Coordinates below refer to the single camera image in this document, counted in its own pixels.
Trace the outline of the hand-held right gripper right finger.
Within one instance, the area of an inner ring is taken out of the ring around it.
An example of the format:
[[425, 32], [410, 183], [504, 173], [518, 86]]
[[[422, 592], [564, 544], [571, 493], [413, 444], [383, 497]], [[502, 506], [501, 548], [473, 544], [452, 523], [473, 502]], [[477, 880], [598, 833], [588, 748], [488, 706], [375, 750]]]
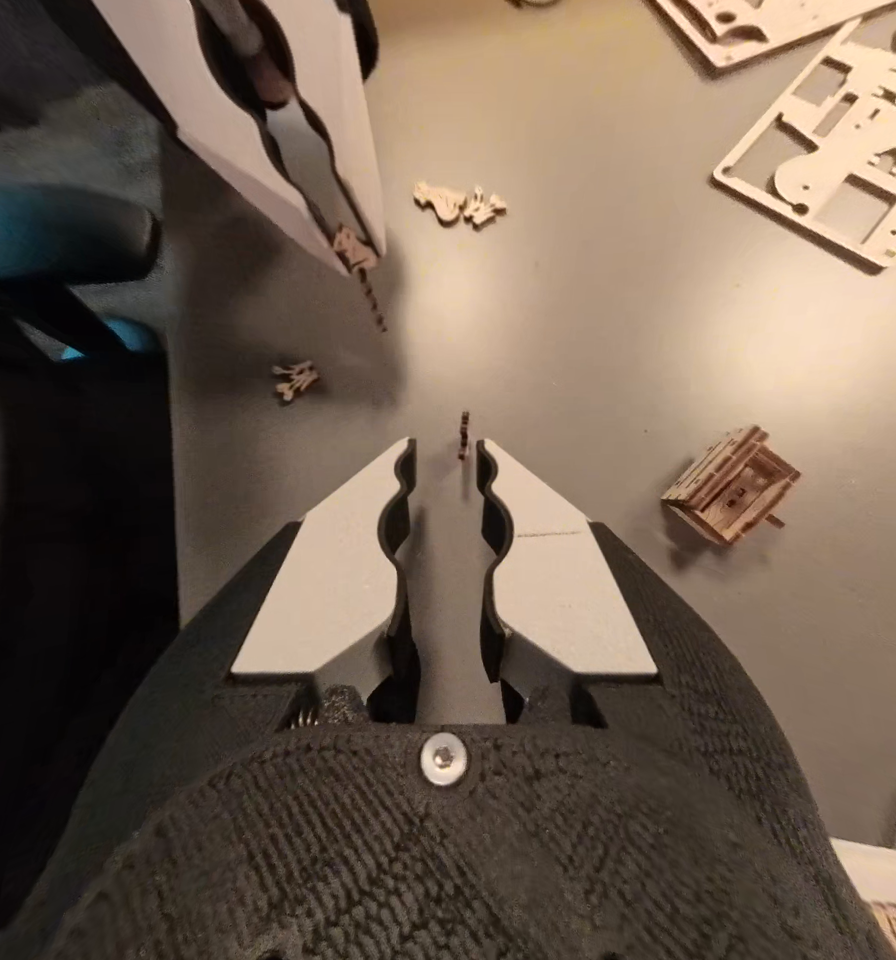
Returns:
[[505, 452], [477, 443], [485, 576], [480, 650], [491, 683], [652, 682], [658, 667], [585, 513]]

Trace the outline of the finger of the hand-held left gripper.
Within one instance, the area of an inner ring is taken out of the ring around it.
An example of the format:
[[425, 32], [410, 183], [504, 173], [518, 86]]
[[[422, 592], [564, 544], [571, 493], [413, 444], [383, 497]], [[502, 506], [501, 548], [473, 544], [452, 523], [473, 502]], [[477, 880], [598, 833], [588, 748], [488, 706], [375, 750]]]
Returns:
[[326, 152], [319, 187], [337, 225], [376, 257], [386, 254], [382, 183], [351, 2], [265, 2], [279, 33], [298, 103]]
[[[243, 2], [265, 48], [293, 83], [265, 2]], [[190, 1], [94, 2], [172, 122], [177, 138], [304, 251], [349, 275], [334, 254], [339, 226], [319, 187], [326, 152], [298, 111], [266, 109], [246, 64]]]

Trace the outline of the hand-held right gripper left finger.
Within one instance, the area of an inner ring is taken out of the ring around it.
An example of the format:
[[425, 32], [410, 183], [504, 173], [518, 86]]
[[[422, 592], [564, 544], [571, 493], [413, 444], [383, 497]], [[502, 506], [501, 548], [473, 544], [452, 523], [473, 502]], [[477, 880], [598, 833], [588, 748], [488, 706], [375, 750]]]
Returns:
[[302, 518], [230, 667], [237, 680], [375, 690], [406, 615], [395, 553], [409, 530], [416, 441], [397, 440]]

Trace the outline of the small wooden grass part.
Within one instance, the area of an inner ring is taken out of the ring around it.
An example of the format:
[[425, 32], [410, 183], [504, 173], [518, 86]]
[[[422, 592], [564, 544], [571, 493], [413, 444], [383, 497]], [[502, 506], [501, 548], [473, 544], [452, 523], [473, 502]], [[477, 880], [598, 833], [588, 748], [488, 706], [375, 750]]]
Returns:
[[462, 219], [474, 231], [481, 232], [508, 212], [506, 201], [498, 194], [486, 194], [481, 186], [476, 185], [469, 196], [465, 198], [462, 209]]
[[378, 266], [379, 258], [372, 247], [343, 224], [334, 234], [332, 249], [351, 275], [360, 275], [363, 272], [367, 274]]
[[270, 373], [276, 380], [274, 394], [283, 405], [293, 403], [321, 379], [320, 371], [310, 360], [287, 365], [272, 365]]

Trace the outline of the small wooden box model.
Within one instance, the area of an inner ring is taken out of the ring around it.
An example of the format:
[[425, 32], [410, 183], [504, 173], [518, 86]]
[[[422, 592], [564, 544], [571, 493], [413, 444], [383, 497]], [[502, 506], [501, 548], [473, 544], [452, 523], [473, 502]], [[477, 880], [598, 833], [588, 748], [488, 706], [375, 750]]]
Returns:
[[768, 445], [758, 425], [726, 434], [694, 460], [661, 503], [714, 546], [727, 548], [757, 526], [783, 528], [775, 509], [801, 472]]

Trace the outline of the wooden parts sheet, small cutouts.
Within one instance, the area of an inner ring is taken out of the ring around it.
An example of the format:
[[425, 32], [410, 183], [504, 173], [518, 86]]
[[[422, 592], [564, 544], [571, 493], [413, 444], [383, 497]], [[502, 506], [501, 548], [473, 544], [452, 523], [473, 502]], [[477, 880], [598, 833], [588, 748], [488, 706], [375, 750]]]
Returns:
[[896, 7], [896, 1], [655, 1], [720, 73]]

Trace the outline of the wooden parts sheet, large cutouts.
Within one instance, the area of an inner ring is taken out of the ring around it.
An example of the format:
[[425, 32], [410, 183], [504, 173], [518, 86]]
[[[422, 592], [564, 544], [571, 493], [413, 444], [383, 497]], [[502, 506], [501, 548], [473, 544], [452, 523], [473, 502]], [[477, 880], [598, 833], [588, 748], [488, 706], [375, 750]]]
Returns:
[[845, 23], [711, 175], [866, 269], [896, 262], [896, 10]]

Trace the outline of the person's left hand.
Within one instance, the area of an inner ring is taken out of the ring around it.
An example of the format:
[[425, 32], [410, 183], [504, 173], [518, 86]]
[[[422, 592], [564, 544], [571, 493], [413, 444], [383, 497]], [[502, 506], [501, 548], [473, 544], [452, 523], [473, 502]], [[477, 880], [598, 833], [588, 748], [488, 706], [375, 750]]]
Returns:
[[265, 48], [246, 64], [254, 89], [267, 110], [285, 107], [295, 96], [293, 83], [285, 76]]

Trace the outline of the small wooden cat part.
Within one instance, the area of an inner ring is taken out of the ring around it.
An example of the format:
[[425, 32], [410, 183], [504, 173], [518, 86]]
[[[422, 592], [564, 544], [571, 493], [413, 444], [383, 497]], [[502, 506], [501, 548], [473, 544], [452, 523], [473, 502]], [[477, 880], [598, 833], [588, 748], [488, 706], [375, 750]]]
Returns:
[[464, 191], [433, 186], [423, 180], [415, 183], [412, 198], [419, 210], [430, 211], [442, 227], [453, 227], [462, 218], [468, 203]]

